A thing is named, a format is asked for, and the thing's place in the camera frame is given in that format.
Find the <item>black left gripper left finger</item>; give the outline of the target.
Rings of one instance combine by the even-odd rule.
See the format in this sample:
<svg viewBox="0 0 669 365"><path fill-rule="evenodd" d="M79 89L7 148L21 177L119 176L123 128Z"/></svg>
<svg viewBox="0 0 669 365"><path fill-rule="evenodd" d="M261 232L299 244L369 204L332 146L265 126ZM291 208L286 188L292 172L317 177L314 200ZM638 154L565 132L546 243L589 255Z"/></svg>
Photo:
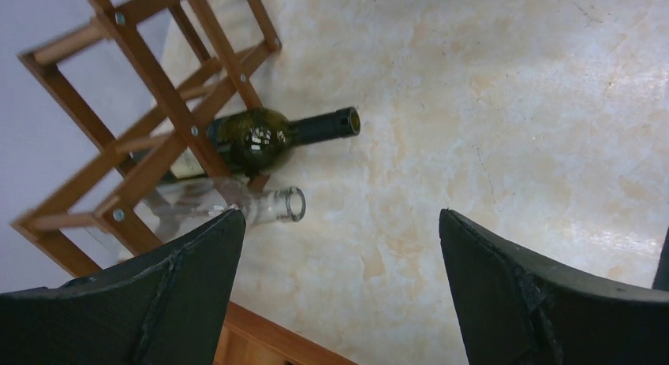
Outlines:
<svg viewBox="0 0 669 365"><path fill-rule="evenodd" d="M213 363L245 229L228 210L95 274L2 294L2 363Z"/></svg>

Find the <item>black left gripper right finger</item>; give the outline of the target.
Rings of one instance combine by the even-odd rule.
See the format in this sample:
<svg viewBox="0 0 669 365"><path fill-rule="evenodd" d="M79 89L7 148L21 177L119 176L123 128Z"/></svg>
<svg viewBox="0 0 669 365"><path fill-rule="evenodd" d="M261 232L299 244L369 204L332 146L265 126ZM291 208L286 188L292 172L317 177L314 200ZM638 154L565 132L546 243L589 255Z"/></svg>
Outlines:
<svg viewBox="0 0 669 365"><path fill-rule="evenodd" d="M439 216L471 364L665 364L668 294L586 273L456 210Z"/></svg>

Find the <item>small clear glass bottle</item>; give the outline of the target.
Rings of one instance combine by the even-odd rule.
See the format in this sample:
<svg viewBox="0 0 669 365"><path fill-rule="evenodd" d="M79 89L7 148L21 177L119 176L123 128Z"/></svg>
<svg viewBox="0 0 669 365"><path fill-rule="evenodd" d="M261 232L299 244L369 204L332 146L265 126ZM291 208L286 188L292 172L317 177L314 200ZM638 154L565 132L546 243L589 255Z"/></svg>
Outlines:
<svg viewBox="0 0 669 365"><path fill-rule="evenodd" d="M134 211L165 244L231 209L240 210L251 227L299 222L306 208L296 186L256 192L237 179L216 177L158 186Z"/></svg>

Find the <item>dark green wine bottle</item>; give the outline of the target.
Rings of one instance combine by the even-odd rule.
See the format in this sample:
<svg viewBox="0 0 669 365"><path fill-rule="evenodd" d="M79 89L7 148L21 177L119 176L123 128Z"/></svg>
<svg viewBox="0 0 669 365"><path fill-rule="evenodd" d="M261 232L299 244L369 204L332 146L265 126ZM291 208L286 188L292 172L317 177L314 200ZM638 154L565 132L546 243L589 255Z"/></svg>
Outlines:
<svg viewBox="0 0 669 365"><path fill-rule="evenodd" d="M291 121L276 110L252 108L216 118L206 137L233 175L256 177L283 166L296 147L357 136L354 107Z"/></svg>

